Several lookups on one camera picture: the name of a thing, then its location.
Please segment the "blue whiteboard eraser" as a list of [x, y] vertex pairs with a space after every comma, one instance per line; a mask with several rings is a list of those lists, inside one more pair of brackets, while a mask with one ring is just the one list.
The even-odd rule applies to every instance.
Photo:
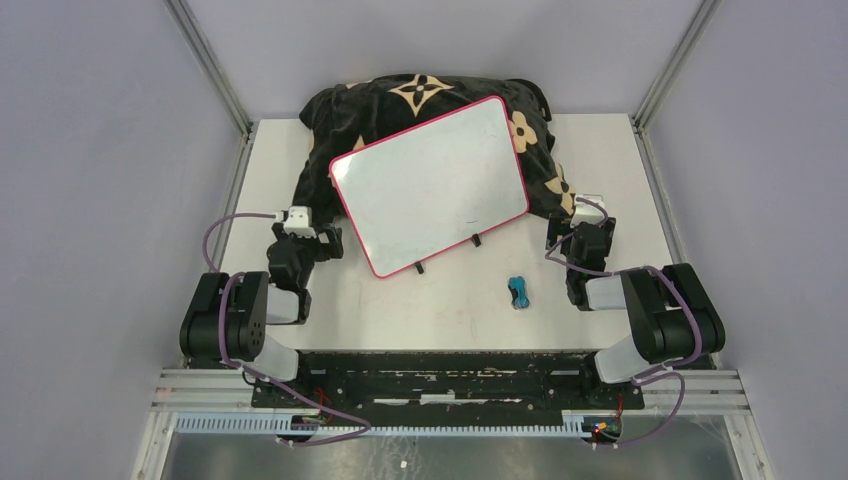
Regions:
[[516, 310], [527, 309], [530, 306], [527, 284], [523, 276], [513, 276], [508, 280], [508, 290], [511, 294], [511, 306]]

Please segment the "pink framed whiteboard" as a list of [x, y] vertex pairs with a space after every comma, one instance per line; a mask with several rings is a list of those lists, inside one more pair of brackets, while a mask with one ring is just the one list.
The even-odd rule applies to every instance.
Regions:
[[529, 211], [498, 96], [341, 155], [329, 176], [380, 279]]

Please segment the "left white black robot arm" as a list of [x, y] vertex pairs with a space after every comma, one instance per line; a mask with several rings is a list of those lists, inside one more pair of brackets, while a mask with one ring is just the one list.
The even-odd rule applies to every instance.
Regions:
[[255, 376], [274, 377], [276, 392], [291, 406], [307, 404], [314, 379], [299, 369], [300, 354], [273, 340], [270, 325], [302, 325], [308, 319], [312, 296], [308, 282], [319, 262], [344, 255], [342, 230], [333, 224], [298, 236], [276, 223], [276, 241], [266, 250], [267, 271], [248, 271], [231, 282], [227, 273], [200, 277], [179, 331], [179, 346], [192, 361], [223, 362], [219, 340], [237, 368]]

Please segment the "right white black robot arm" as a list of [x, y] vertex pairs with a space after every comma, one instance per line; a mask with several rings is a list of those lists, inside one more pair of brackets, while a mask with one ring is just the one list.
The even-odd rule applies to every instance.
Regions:
[[607, 270], [615, 226], [614, 219], [573, 226], [552, 215], [546, 233], [545, 257], [565, 266], [571, 304], [580, 311], [617, 310], [627, 316], [628, 334], [588, 354], [581, 365], [579, 397], [596, 408], [617, 396], [618, 384], [644, 382], [717, 353], [726, 343], [721, 317], [690, 264]]

